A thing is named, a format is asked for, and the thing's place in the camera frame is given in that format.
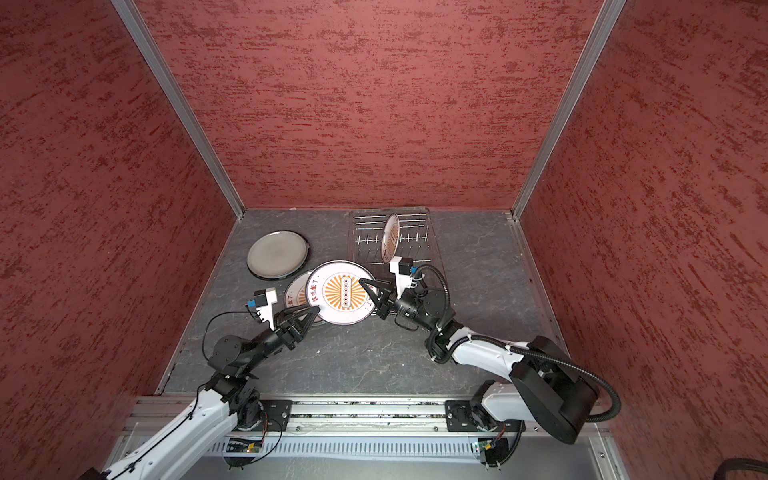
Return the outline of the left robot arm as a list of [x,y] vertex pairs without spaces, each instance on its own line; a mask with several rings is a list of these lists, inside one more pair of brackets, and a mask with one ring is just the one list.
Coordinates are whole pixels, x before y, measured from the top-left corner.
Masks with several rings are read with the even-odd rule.
[[292,350],[320,314],[318,306],[287,308],[275,324],[245,339],[227,335],[208,359],[211,378],[195,399],[147,442],[103,471],[90,468],[82,479],[179,479],[210,447],[238,428],[265,427],[257,379],[252,370],[283,349]]

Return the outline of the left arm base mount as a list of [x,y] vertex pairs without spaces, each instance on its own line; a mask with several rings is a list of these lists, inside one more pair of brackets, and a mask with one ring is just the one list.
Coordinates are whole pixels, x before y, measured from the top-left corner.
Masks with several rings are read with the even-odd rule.
[[292,400],[251,400],[238,411],[238,431],[283,431],[293,407]]

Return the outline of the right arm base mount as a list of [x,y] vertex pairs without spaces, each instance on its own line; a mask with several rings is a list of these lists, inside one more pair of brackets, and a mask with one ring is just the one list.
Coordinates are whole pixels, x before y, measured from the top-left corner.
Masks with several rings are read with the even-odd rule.
[[447,430],[451,433],[481,432],[483,427],[473,417],[468,400],[447,400],[444,403]]

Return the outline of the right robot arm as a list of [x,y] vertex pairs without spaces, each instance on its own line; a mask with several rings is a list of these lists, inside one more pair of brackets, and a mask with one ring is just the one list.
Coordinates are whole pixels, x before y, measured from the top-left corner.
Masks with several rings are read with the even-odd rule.
[[520,343],[480,334],[455,320],[446,285],[429,289],[412,278],[407,287],[400,284],[359,281],[378,317],[394,312],[428,332],[424,345],[431,361],[496,376],[468,401],[474,426],[491,430],[506,421],[533,421],[554,439],[573,444],[586,424],[618,415],[621,401],[615,390],[574,364],[549,338]]

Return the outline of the plain grey white plate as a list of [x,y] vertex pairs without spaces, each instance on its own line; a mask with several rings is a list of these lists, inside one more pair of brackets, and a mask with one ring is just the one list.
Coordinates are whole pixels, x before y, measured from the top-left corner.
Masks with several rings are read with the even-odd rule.
[[309,257],[309,250],[308,241],[299,233],[274,231],[254,242],[248,250],[246,263],[289,268],[301,266]]

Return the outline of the small red patterned plate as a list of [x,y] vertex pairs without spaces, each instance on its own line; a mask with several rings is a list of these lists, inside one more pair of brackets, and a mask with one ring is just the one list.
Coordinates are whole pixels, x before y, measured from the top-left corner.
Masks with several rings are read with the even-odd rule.
[[284,294],[284,306],[286,308],[307,304],[306,285],[311,275],[311,271],[304,272],[297,276],[287,287]]

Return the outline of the dark striped rim plate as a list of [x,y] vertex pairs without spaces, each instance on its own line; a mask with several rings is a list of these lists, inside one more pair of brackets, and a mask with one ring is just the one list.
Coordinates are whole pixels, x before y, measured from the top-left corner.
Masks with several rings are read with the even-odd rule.
[[247,267],[252,275],[259,279],[268,281],[277,281],[291,277],[298,274],[304,268],[303,265],[289,268],[256,264],[248,264]]

